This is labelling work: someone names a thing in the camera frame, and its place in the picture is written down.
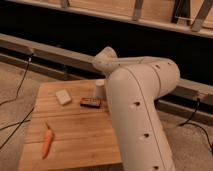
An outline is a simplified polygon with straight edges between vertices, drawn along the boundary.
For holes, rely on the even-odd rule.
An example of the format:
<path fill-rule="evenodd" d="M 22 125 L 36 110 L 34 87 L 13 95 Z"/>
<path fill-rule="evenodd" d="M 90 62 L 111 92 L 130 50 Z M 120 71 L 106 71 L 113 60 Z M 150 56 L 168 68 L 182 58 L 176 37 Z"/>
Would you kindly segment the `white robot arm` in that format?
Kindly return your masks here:
<path fill-rule="evenodd" d="M 111 47 L 92 65 L 105 75 L 105 91 L 124 171 L 176 171 L 155 100 L 179 83 L 177 64 L 161 57 L 119 58 Z"/>

